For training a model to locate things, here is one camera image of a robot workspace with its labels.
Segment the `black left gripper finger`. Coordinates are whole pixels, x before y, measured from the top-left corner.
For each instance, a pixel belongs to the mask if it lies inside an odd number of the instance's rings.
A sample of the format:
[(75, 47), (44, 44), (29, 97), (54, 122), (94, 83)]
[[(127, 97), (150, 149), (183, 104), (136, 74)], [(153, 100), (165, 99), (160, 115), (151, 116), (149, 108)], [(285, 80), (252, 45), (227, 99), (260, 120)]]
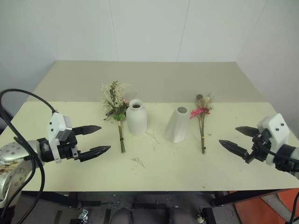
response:
[(92, 148), (89, 151), (84, 153), (78, 152), (78, 159), (80, 160), (80, 162), (85, 162), (97, 158), (100, 155), (107, 152), (110, 148), (111, 146), (99, 146), (99, 147)]
[(73, 135), (87, 135), (87, 134), (92, 134), (98, 130), (100, 130), (100, 126), (96, 125), (88, 125), (88, 126), (79, 126), (79, 127), (74, 127), (73, 128)]

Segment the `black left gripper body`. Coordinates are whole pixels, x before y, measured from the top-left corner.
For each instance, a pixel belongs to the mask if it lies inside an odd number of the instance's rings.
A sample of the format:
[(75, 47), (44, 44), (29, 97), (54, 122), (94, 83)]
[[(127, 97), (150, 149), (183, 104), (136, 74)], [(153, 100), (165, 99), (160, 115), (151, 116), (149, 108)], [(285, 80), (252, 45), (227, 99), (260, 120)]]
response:
[(61, 159), (79, 159), (79, 152), (77, 149), (77, 139), (74, 134), (70, 134), (66, 140), (59, 141), (57, 146)]

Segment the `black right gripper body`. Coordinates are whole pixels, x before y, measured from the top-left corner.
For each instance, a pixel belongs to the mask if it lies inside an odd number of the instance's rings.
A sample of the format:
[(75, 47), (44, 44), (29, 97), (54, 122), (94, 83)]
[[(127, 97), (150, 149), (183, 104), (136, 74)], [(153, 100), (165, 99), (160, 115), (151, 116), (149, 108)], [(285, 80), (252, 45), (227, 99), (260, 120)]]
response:
[(265, 161), (268, 153), (260, 148), (259, 143), (264, 143), (268, 140), (266, 131), (260, 133), (258, 130), (251, 130), (251, 135), (253, 137), (252, 139), (253, 146), (252, 146), (252, 153), (250, 154), (250, 159)]

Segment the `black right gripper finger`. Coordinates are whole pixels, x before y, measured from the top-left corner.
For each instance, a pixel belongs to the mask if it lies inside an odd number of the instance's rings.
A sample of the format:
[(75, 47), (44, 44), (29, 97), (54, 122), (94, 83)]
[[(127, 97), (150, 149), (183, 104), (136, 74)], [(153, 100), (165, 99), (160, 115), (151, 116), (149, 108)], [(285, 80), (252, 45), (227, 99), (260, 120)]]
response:
[(235, 130), (251, 138), (254, 138), (259, 134), (259, 130), (257, 128), (249, 127), (249, 126), (236, 127)]
[(245, 148), (238, 146), (237, 144), (228, 140), (219, 140), (219, 143), (226, 148), (229, 152), (241, 157), (246, 163), (251, 163), (251, 155)]

